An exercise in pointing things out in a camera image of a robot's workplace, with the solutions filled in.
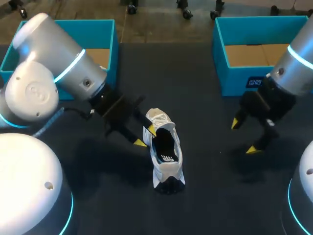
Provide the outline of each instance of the white sneaker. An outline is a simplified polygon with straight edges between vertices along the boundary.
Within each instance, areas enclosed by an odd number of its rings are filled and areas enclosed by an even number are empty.
[[[183,190],[182,153],[175,123],[160,109],[150,109],[146,117],[152,122],[156,137],[143,128],[143,141],[150,147],[154,165],[153,186],[166,193]]]

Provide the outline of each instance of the screw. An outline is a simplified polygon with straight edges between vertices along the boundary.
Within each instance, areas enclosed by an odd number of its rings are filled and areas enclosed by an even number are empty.
[[[85,80],[84,80],[84,85],[85,85],[86,87],[90,87],[90,85],[91,85],[90,80],[89,80],[89,79],[85,79]]]
[[[277,73],[278,73],[279,75],[283,75],[284,72],[285,72],[284,68],[280,68]]]

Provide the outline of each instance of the shoe logo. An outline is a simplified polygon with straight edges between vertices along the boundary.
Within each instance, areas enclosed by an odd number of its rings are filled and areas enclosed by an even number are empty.
[[[174,159],[172,157],[168,157],[168,156],[164,156],[164,155],[161,155],[161,157],[166,162],[173,162],[174,161]]]

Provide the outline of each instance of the white dome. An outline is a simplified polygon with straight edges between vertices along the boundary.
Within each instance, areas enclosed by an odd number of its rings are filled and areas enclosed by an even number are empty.
[[[51,210],[62,185],[54,152],[23,134],[0,134],[0,234],[20,235]]]

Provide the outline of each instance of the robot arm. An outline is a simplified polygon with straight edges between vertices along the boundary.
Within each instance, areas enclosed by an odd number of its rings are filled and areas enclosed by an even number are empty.
[[[288,46],[273,70],[263,79],[256,92],[247,91],[240,100],[240,110],[232,129],[238,129],[248,116],[257,118],[264,127],[263,136],[246,153],[264,150],[278,132],[275,123],[296,103],[297,96],[313,89],[313,18],[311,17]]]
[[[47,14],[30,19],[12,43],[20,55],[20,64],[2,91],[5,99],[1,105],[8,106],[7,112],[1,112],[4,123],[24,128],[51,115],[58,104],[57,85],[75,99],[89,102],[90,114],[98,113],[110,124],[109,133],[118,131],[130,142],[145,146],[126,127],[128,119],[135,117],[155,135],[152,123],[137,108],[143,99],[131,102],[111,89],[106,84],[107,73]]]

